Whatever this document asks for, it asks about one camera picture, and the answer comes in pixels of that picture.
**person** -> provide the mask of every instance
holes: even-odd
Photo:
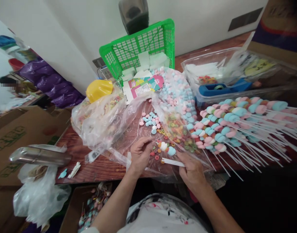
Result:
[[[34,92],[35,94],[41,94],[37,88],[30,81],[18,81],[7,76],[0,78],[0,83],[2,86],[10,87],[8,91],[16,96],[17,98],[22,98],[29,94],[29,92]]]
[[[189,206],[167,194],[149,195],[129,209],[135,185],[148,165],[153,146],[151,137],[140,138],[131,146],[129,169],[91,227],[83,233],[211,232]],[[206,182],[201,162],[186,153],[177,151],[176,155],[185,165],[179,167],[179,173],[206,212],[214,231],[244,232]]]

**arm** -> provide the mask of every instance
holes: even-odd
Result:
[[[214,231],[216,233],[243,233],[242,228],[236,223],[212,187],[207,183],[201,162],[185,153],[177,152],[176,154],[186,166],[186,168],[180,167],[180,175],[201,204],[211,221]]]
[[[100,233],[116,233],[125,226],[136,182],[148,165],[152,148],[152,138],[140,138],[132,145],[130,168],[91,225]]]

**green plastic basket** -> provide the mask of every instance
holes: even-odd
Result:
[[[174,32],[174,21],[166,19],[101,46],[99,53],[113,77],[122,84],[122,71],[139,67],[137,55],[144,51],[150,55],[164,52],[170,58],[170,68],[174,69]]]

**tape roll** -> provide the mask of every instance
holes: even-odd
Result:
[[[222,90],[224,89],[223,85],[217,85],[216,87],[214,87],[214,90]]]

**blue tape dispenser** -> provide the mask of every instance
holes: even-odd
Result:
[[[234,85],[229,87],[223,83],[202,85],[199,87],[199,92],[203,96],[229,94],[247,91],[251,88],[252,84],[252,82],[247,81],[245,78],[240,78]]]

